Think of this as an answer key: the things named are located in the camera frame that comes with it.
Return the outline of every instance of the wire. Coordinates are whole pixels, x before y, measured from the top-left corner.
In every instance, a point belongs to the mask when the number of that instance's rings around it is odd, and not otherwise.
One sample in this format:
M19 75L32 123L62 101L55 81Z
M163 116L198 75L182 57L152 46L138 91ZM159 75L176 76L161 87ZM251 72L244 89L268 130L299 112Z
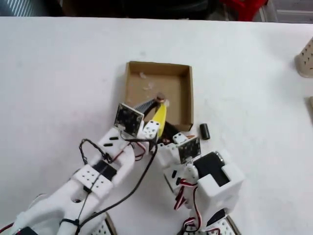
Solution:
M183 192L184 192L185 187L193 188L194 186L197 185L197 183L192 184L192 183L187 182L186 179L181 179L179 184L182 186L180 187L179 192L177 194L176 203L174 205L174 210L178 210L186 202L186 199L183 197Z
M136 142L136 144L143 150L143 152L139 155L136 155L135 158L142 157L146 153L146 147L140 142Z
M80 154L82 155L82 159L83 159L83 162L84 162L85 165L88 164L88 160L87 160L87 158L85 157L85 154L84 154L84 152L83 152L83 144L84 144L85 142L90 143L94 148L96 148L96 149L101 153L102 157L103 157L105 160L108 161L108 163L112 163L112 158L109 156L109 154L104 153L98 145L96 145L94 142L92 142L92 141L89 140L89 139L82 139L82 141L81 141L81 143L80 143L80 145L79 145L79 151L80 151Z
M105 209L102 210L102 211L99 211L99 212L97 212L97 213L94 213L93 215L91 215L90 217L88 217L87 219L85 219L77 229L81 229L81 228L82 228L86 223L88 223L90 220L92 220L92 219L94 219L95 217L97 217L97 216L99 216L99 215L101 215L101 214L107 212L108 210L110 210L110 209L112 209L112 208L118 206L119 204L121 204L122 202L124 202L126 199L128 199L130 196L132 196L132 195L136 192L136 190L139 188L139 186L140 186L140 184L141 184L143 178L145 177L147 171L149 170L149 168L150 168L150 166L151 166L151 164L152 164L152 162L153 162L153 160L154 160L154 158L155 158L155 156L156 156L156 154L157 154L157 143L156 143L155 141L153 141L153 140L146 140L146 139L130 139L130 140L124 139L124 140L125 140L125 141L129 141L129 142L149 142L150 144L153 144L153 145L155 146L155 151L153 152L153 154L152 154L152 156L151 156L151 158L150 158L150 160L149 160L149 162L148 162L148 164L147 164L145 170L143 171L143 173L142 173L141 177L139 178L139 181L137 182L137 184L136 184L136 186L134 187L134 189L133 189L129 194L127 194L124 198L122 198L121 200L119 200L118 202L116 202L116 203L114 203L113 205L111 205L111 206L105 208Z
M196 232L198 231L200 228L201 228L201 225L202 225L202 217L201 217L201 214L199 213L199 210L198 210L198 207L197 207L197 204L196 204L196 191L197 191L197 188L198 187L195 187L194 188L194 191L193 191L193 199L194 199L194 207L195 207L195 211L196 211L196 215L197 215L197 219L198 219L198 227L196 230L193 230L193 231L188 231L186 230L186 223L184 222L183 223L183 231L185 233L193 233L193 232Z
M0 234L3 233L5 230L11 228L13 226L13 223L8 224L7 226L3 227L2 229L0 229Z
M217 231L217 235L221 235L221 230L219 228L213 228L213 229L210 229L210 230L204 230L205 232L210 232L210 233L213 233L215 231Z
M83 206L82 206L82 208L81 208L81 210L80 210L80 212L79 212L79 215L78 215L78 218L77 218L78 220L79 220L79 218L80 218L80 215L81 215L82 212L83 212L83 209L84 209L84 207L85 207L85 204L86 204L86 202L87 202L88 196L90 195L93 186L95 185L95 183L96 183L97 180L99 179L100 175L102 175L102 173L103 173L107 168L108 168L108 165L106 165L106 166L99 172L97 178L93 181L93 183L92 183L92 185L91 185L91 187L90 187L90 191L89 191L89 193L87 194L87 196L86 196L86 198L85 198L85 201L84 201L84 203L83 203Z

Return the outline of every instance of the white plastic bracket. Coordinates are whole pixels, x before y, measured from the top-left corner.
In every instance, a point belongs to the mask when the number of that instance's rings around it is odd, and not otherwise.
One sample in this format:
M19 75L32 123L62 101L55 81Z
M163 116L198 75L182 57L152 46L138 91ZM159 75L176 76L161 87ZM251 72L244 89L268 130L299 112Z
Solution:
M79 171L73 175L73 179L80 181L87 188L91 188L93 182L95 182L98 177L99 172L91 167L91 165L85 165ZM105 198L105 196L113 188L113 184L110 180L100 175L98 180L94 183L91 191L94 192L99 199Z
M181 132L177 133L176 135L173 136L173 141L176 144L181 144L185 141L187 141L188 138Z
M143 133L147 139L153 139L160 128L160 123L157 121L149 121L143 128Z

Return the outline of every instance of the circuit board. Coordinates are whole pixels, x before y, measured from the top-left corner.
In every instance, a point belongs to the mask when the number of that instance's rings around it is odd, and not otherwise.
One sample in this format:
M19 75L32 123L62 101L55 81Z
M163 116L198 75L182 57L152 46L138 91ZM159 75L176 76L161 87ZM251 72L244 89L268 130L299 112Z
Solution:
M184 164L187 161L201 154L199 137L191 138L190 140L178 146L180 163Z
M144 115L126 104L119 104L114 126L127 134L136 137Z

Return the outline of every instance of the open cardboard box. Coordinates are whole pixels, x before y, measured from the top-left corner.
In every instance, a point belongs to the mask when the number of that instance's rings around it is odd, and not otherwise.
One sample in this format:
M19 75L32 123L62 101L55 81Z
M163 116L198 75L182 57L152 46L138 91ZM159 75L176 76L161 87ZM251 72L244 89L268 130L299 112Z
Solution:
M166 120L180 131L193 125L192 70L187 65L135 62L127 64L125 103L131 107L162 92L169 100Z

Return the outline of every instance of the red object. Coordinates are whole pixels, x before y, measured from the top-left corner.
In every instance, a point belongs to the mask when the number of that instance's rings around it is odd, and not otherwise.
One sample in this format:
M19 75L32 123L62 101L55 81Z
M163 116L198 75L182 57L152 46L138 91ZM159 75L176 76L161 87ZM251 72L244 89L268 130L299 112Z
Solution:
M13 223L11 223L11 224L9 224L9 225L3 227L2 229L0 229L0 234L1 234L2 232L4 232L5 230L11 228L12 226L13 226Z
M268 3L268 0L220 0L238 11L238 21L252 21L255 13Z

